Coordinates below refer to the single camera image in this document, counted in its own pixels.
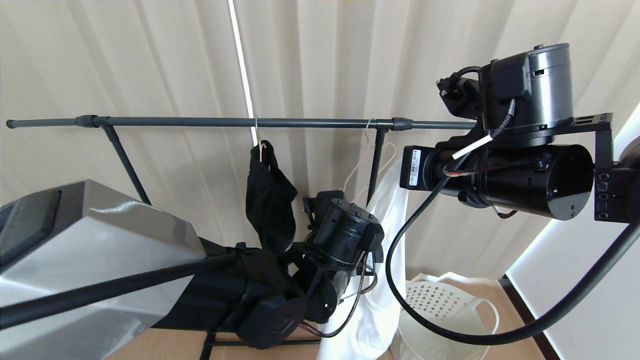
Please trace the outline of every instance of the horizontal bar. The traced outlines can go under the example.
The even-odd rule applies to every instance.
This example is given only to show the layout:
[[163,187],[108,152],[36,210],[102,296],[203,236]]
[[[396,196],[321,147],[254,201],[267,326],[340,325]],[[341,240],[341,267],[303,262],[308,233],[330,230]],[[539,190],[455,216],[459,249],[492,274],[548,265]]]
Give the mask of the horizontal bar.
[[[276,346],[281,345],[314,345],[320,344],[320,339],[318,340],[285,340]],[[209,343],[212,347],[245,347],[246,343],[242,341],[212,341]]]
[[[307,127],[334,129],[471,129],[473,122],[412,121],[394,119],[282,119],[258,118],[258,127]],[[85,115],[76,119],[7,120],[7,127],[42,126],[205,126],[205,127],[253,127],[256,119],[210,117],[96,117]]]
[[236,253],[143,272],[0,308],[0,330],[226,266]]

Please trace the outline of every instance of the white sticker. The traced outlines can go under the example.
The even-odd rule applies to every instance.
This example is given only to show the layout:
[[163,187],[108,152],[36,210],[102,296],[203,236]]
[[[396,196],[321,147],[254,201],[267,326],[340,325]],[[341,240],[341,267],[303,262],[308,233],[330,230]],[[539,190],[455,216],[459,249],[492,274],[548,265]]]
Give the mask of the white sticker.
[[418,172],[420,170],[420,154],[422,151],[418,149],[413,150],[411,155],[411,172],[409,173],[409,186],[418,185]]

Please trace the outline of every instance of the black cloth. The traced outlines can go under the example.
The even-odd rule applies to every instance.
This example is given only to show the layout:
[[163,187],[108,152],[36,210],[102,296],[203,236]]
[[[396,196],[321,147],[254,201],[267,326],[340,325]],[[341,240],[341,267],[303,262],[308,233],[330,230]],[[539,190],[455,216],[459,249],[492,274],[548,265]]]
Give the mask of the black cloth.
[[267,140],[251,149],[251,163],[246,184],[246,218],[260,238],[263,249],[283,254],[293,242],[296,221],[291,202],[298,191],[278,168],[273,146]]

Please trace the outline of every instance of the white cloth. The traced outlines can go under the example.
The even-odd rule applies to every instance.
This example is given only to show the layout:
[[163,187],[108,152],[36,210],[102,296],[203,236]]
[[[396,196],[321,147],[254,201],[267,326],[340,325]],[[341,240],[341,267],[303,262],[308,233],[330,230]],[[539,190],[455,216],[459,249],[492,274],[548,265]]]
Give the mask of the white cloth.
[[[402,227],[406,216],[408,190],[399,187],[401,161],[395,162],[380,181],[367,211],[374,214],[385,231],[382,247],[385,254],[391,241]],[[394,251],[391,262],[394,282],[402,296],[406,295],[404,286],[404,236]],[[396,301],[387,284],[385,264],[378,264],[378,284],[369,293],[362,295],[351,320],[342,332],[334,338],[322,339],[318,360],[353,360],[379,358],[393,340],[400,317],[400,304]],[[353,277],[343,298],[358,290],[359,277]],[[346,319],[355,296],[339,305],[324,332],[337,329]]]

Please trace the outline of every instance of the laundry basket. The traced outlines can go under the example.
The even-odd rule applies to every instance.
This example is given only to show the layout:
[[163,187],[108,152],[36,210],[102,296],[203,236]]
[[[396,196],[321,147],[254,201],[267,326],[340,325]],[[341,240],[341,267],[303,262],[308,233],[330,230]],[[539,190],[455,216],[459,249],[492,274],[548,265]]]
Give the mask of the laundry basket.
[[[446,329],[466,334],[495,334],[499,316],[488,300],[440,282],[418,281],[407,284],[407,303],[422,317]],[[495,314],[493,330],[486,331],[476,308],[486,302]],[[405,310],[400,313],[398,330],[391,344],[396,360],[480,360],[488,347],[458,343],[427,330]]]

